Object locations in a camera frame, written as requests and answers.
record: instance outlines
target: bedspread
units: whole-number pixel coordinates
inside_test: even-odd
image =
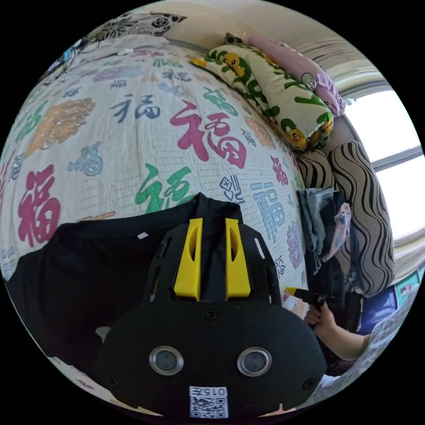
[[[0,161],[2,275],[62,223],[203,192],[240,204],[275,259],[284,306],[303,315],[284,293],[307,285],[293,154],[238,92],[189,62],[199,51],[155,39],[123,55],[94,50],[25,101]]]

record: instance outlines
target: striped cushion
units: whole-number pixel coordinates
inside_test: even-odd
[[[360,143],[338,146],[328,160],[340,190],[352,205],[351,261],[362,292],[369,298],[394,279],[393,236],[384,195]]]
[[[298,158],[298,165],[306,188],[333,186],[335,190],[340,190],[333,176],[331,165],[322,151],[303,153]],[[335,257],[347,276],[351,267],[349,239],[336,252]]]
[[[298,158],[298,165],[306,188],[335,187],[332,168],[322,151],[303,153]]]

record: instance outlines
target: screw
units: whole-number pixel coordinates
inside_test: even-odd
[[[115,388],[117,388],[118,387],[118,381],[113,377],[113,376],[110,376],[109,378],[108,378],[108,383],[109,383],[109,385],[110,386],[113,386],[113,387],[115,387]]]
[[[216,320],[218,317],[218,313],[215,310],[211,310],[208,309],[205,313],[204,313],[204,317],[207,320]]]
[[[302,389],[309,391],[316,385],[316,383],[317,383],[316,378],[309,378],[302,384]]]

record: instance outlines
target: person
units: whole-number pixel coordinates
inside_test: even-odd
[[[363,374],[382,354],[397,334],[414,302],[419,285],[412,288],[406,302],[391,315],[379,322],[369,335],[357,335],[337,326],[326,303],[319,311],[310,307],[304,321],[315,325],[313,332],[338,357],[356,360],[354,365],[341,376],[324,375],[310,398],[297,410],[319,403],[348,387]]]
[[[357,360],[369,345],[370,334],[358,335],[338,326],[326,303],[320,311],[311,305],[304,322],[314,325],[314,333],[342,360]]]

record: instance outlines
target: label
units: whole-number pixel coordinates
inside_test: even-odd
[[[222,419],[229,417],[225,386],[190,386],[190,417]]]

